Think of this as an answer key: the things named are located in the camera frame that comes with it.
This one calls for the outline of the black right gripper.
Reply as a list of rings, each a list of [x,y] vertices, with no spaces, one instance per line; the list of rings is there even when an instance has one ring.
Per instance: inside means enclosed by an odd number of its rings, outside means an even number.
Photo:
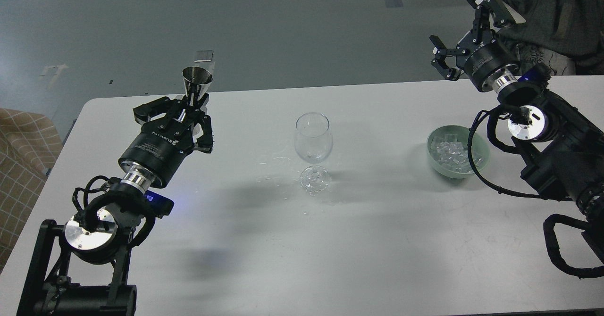
[[[479,92],[493,91],[493,78],[503,73],[517,75],[520,62],[499,42],[499,30],[517,24],[516,15],[502,0],[466,0],[475,10],[470,34],[454,48],[448,48],[436,35],[429,36],[434,45],[432,67],[449,81],[468,76]]]

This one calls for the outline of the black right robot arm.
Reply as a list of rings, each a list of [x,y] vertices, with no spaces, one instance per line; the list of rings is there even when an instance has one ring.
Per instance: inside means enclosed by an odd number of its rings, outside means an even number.
[[[432,66],[449,81],[468,76],[479,92],[494,91],[498,106],[480,111],[470,128],[470,167],[488,187],[500,194],[542,200],[572,201],[582,221],[560,214],[543,223],[545,246],[552,264],[580,279],[603,276],[603,267],[574,268],[561,255],[556,225],[571,226],[581,234],[593,253],[603,258],[603,132],[576,107],[548,88],[549,69],[538,63],[520,73],[520,63],[500,42],[497,29],[516,24],[519,16],[502,0],[466,0],[474,9],[472,28],[453,48],[439,37]],[[472,155],[474,135],[487,120],[492,146],[522,157],[520,178],[534,194],[510,191],[484,178]]]

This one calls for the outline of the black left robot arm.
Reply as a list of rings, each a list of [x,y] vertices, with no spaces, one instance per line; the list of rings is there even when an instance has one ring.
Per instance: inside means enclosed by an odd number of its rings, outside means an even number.
[[[36,237],[18,316],[133,316],[137,288],[127,283],[134,247],[147,239],[174,202],[163,189],[194,151],[211,153],[208,94],[162,97],[134,108],[142,129],[123,155],[123,178],[98,175],[74,189],[76,213],[65,224],[43,221]],[[84,286],[68,275],[72,256],[110,264],[110,283]]]

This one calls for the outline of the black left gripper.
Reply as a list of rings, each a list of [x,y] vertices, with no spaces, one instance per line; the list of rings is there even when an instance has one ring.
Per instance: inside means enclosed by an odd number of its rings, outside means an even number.
[[[182,100],[164,96],[136,106],[133,109],[134,120],[141,130],[119,157],[119,166],[127,172],[129,165],[138,164],[154,175],[151,187],[167,187],[190,153],[213,152],[213,129],[206,107],[208,101],[209,94],[198,100],[189,94]]]

